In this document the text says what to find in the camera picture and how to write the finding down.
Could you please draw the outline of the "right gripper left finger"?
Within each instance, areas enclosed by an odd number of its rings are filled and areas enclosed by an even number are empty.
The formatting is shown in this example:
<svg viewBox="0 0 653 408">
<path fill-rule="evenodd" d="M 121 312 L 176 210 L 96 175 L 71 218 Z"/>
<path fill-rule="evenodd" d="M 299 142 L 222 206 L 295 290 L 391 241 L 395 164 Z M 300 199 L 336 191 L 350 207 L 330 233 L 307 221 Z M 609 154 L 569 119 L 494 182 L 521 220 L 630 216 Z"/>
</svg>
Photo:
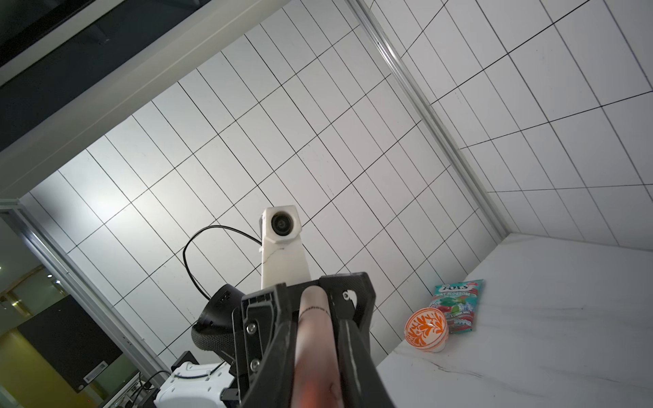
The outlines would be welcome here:
<svg viewBox="0 0 653 408">
<path fill-rule="evenodd" d="M 289 407 L 295 368 L 297 324 L 294 317 L 278 327 L 264 357 L 248 357 L 248 389 L 241 393 L 242 407 Z"/>
</svg>

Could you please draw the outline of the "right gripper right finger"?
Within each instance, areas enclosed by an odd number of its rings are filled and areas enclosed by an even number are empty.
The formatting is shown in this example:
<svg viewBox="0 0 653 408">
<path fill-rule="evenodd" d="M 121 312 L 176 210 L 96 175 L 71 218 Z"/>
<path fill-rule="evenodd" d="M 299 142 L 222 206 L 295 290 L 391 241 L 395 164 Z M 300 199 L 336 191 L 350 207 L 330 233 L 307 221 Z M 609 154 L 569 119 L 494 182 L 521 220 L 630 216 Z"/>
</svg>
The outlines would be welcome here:
<svg viewBox="0 0 653 408">
<path fill-rule="evenodd" d="M 353 321 L 338 323 L 337 346 L 344 407 L 394 407 Z"/>
</svg>

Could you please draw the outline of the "peach lip gloss tube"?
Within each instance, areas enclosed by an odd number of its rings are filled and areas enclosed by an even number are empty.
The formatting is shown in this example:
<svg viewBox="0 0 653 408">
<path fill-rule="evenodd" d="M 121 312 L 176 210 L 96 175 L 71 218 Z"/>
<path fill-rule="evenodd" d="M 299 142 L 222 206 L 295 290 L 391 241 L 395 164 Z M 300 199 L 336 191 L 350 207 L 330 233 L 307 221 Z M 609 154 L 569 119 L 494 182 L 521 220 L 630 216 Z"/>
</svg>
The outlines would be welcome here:
<svg viewBox="0 0 653 408">
<path fill-rule="evenodd" d="M 326 292 L 307 287 L 299 308 L 292 407 L 342 407 L 343 397 Z"/>
</svg>

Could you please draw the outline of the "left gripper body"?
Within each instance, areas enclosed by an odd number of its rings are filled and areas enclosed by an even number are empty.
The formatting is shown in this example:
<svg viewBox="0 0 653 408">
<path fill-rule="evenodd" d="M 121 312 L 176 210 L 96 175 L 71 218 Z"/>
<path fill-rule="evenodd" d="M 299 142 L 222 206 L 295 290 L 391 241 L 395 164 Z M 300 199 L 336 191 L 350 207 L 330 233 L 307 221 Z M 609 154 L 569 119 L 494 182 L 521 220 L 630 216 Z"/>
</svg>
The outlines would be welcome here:
<svg viewBox="0 0 653 408">
<path fill-rule="evenodd" d="M 240 398 L 288 398 L 294 375 L 294 323 L 287 285 L 243 296 L 232 314 Z"/>
</svg>

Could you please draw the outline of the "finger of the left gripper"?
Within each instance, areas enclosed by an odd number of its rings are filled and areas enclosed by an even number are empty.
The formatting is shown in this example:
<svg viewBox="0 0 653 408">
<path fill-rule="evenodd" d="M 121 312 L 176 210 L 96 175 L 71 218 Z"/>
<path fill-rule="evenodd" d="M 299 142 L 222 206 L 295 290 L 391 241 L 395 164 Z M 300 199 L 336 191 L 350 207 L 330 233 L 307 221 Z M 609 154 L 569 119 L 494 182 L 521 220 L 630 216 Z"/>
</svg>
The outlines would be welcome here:
<svg viewBox="0 0 653 408">
<path fill-rule="evenodd" d="M 274 285 L 241 300 L 241 320 L 248 357 L 264 357 L 278 327 L 291 316 L 288 286 Z"/>
<path fill-rule="evenodd" d="M 367 352 L 370 351 L 370 326 L 376 302 L 376 292 L 367 272 L 328 275 L 320 279 L 320 287 L 328 296 L 335 339 L 340 321 L 353 321 Z"/>
</svg>

